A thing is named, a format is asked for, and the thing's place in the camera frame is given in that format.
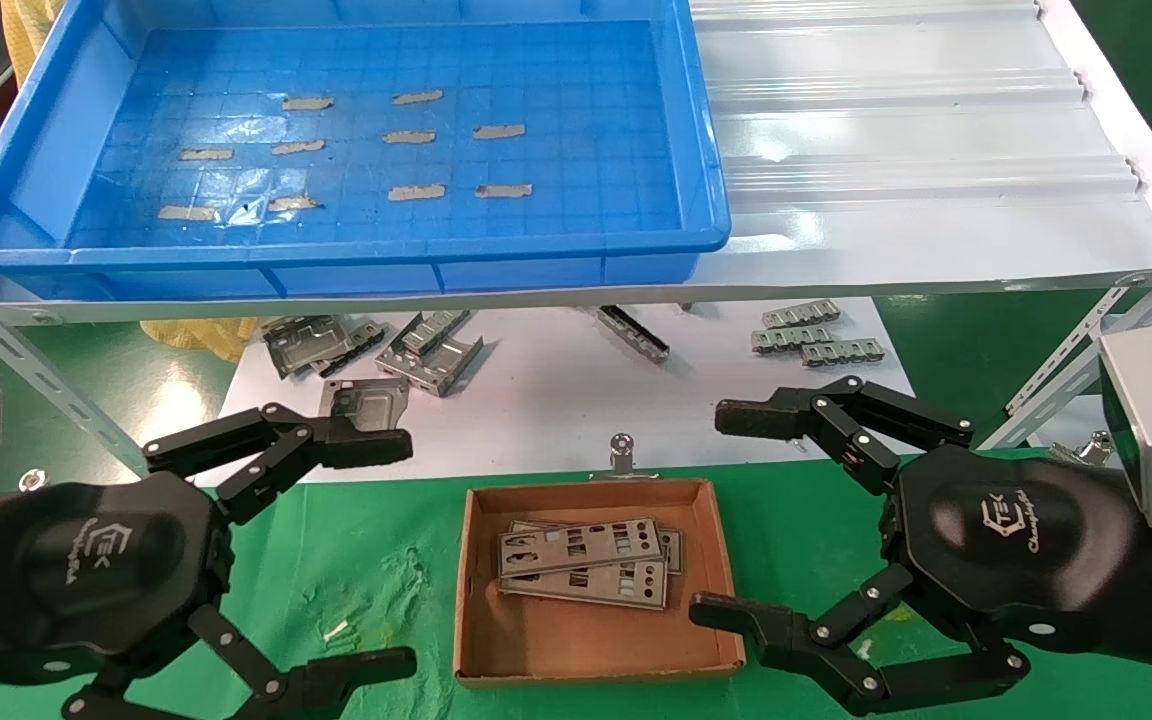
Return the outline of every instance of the blue crate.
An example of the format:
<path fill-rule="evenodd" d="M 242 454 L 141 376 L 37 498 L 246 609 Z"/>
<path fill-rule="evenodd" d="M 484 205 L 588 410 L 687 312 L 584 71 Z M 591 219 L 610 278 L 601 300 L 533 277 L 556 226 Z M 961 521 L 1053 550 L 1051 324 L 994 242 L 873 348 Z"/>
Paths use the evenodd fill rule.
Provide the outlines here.
<path fill-rule="evenodd" d="M 730 230 L 685 0 L 70 0 L 0 136 L 0 274 L 45 300 L 682 282 Z"/>

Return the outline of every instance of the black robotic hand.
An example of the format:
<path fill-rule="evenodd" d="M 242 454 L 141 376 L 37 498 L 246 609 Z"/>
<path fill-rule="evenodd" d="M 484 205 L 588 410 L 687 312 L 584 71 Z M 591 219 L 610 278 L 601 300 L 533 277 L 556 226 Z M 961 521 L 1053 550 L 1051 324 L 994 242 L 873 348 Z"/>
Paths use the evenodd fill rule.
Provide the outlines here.
<path fill-rule="evenodd" d="M 265 406 L 157 439 L 150 477 L 0 497 L 0 684 L 96 673 L 63 706 L 70 720 L 183 720 L 123 700 L 198 639 L 251 688 L 236 720 L 340 717 L 356 688 L 416 672 L 410 647 L 340 655 L 280 673 L 220 615 L 230 525 L 245 524 L 316 465 L 411 457 L 406 430 L 362 433 L 347 418 Z M 184 478 L 255 456 L 215 488 Z"/>
<path fill-rule="evenodd" d="M 975 455 L 970 420 L 855 377 L 725 400 L 714 424 L 813 439 L 886 497 L 886 568 L 820 617 L 710 593 L 690 607 L 692 623 L 748 635 L 760 664 L 809 676 L 852 715 L 1005 694 L 1029 673 L 1007 638 L 1152 664 L 1152 529 L 1123 473 Z M 902 467 L 865 427 L 926 452 Z M 847 643 L 900 602 L 970 652 L 881 669 L 861 660 Z"/>

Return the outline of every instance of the brown cardboard tray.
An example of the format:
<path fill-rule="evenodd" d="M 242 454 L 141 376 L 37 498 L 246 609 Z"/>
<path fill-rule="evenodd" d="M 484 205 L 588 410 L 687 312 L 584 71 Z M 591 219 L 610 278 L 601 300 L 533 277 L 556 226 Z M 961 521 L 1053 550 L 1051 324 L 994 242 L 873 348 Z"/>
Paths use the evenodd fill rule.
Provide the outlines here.
<path fill-rule="evenodd" d="M 497 538 L 514 520 L 600 523 L 652 516 L 681 530 L 684 574 L 664 611 L 500 594 Z M 550 484 L 468 492 L 452 669 L 470 688 L 726 676 L 745 665 L 738 635 L 692 626 L 692 593 L 732 594 L 708 480 Z"/>

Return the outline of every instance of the logo on robotic hand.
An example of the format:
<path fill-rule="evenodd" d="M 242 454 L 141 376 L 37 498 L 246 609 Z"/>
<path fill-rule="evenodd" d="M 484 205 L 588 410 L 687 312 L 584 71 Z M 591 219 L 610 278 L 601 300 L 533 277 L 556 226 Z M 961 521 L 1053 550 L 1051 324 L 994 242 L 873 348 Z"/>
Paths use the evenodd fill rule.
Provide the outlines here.
<path fill-rule="evenodd" d="M 1007 502 L 1006 495 L 991 492 L 990 500 L 980 501 L 980 514 L 984 516 L 984 526 L 1005 538 L 1029 528 L 1029 552 L 1038 552 L 1038 515 L 1034 503 L 1023 488 L 1016 491 L 1016 502 Z"/>
<path fill-rule="evenodd" d="M 99 518 L 88 518 L 83 528 L 78 529 L 74 536 L 74 543 L 69 548 L 68 568 L 65 569 L 65 584 L 71 585 L 78 582 L 78 569 L 82 568 L 82 559 L 96 556 L 92 568 L 109 568 L 109 558 L 123 555 L 127 550 L 127 541 L 132 537 L 132 529 L 119 523 L 109 523 L 105 528 L 92 530 L 92 525 L 100 523 Z"/>

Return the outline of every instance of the corrugated metal shelf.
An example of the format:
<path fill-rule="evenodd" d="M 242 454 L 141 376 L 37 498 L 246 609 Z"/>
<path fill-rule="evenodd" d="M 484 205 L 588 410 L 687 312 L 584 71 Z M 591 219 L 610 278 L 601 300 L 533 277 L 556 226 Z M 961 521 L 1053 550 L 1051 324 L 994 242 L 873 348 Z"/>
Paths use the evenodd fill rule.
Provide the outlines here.
<path fill-rule="evenodd" d="M 664 287 L 37 302 L 6 323 L 1152 286 L 1152 132 L 1069 0 L 694 0 L 732 243 Z"/>

